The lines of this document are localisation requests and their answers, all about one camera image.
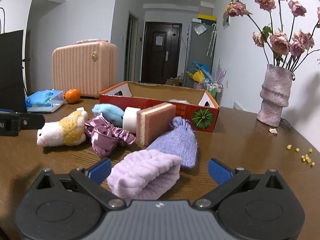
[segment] blue gripper pad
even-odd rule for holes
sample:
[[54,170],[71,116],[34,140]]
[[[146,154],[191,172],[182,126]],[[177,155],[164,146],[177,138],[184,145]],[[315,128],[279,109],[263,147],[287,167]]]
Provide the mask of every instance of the blue gripper pad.
[[233,172],[228,166],[214,159],[211,159],[208,163],[208,173],[218,185],[225,183],[233,177]]
[[111,160],[105,158],[88,168],[85,175],[100,185],[110,175],[111,168]]

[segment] black clip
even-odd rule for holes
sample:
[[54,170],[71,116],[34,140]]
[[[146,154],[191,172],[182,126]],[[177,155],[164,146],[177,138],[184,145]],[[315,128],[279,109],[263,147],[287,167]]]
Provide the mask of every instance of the black clip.
[[0,135],[18,136],[20,130],[38,130],[44,126],[42,114],[17,113],[0,109]]

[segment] yellow box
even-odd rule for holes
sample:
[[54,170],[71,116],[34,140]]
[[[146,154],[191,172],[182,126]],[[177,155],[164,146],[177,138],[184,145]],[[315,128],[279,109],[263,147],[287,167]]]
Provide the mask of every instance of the yellow box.
[[217,18],[215,16],[204,15],[204,14],[198,14],[198,19],[206,19],[206,20],[210,20],[210,21],[217,20]]

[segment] suitcase handle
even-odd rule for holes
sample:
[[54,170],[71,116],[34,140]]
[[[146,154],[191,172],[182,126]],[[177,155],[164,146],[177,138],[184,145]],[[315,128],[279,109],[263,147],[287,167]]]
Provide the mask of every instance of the suitcase handle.
[[101,39],[89,39],[89,40],[77,41],[76,43],[73,43],[72,45],[82,44],[82,43],[89,43],[89,42],[98,42],[98,41],[109,42],[109,41],[107,41],[107,40],[101,40]]

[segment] pink suitcase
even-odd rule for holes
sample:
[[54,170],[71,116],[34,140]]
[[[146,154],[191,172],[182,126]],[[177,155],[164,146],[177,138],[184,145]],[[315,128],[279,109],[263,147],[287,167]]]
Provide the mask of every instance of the pink suitcase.
[[84,40],[52,53],[53,88],[66,93],[76,88],[81,96],[99,97],[116,85],[117,46],[106,40]]

